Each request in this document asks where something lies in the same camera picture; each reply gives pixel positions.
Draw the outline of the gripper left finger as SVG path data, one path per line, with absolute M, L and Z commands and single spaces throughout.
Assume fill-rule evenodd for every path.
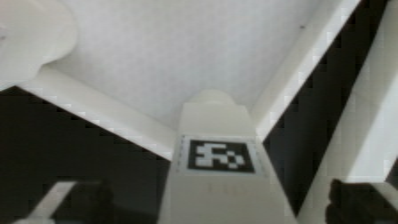
M 63 201 L 77 185 L 75 181 L 56 183 L 29 216 L 15 221 L 15 224 L 56 224 L 52 215 L 61 207 Z

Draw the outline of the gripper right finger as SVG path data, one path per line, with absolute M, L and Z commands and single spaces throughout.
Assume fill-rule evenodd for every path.
M 398 189 L 388 182 L 331 183 L 327 224 L 398 224 Z

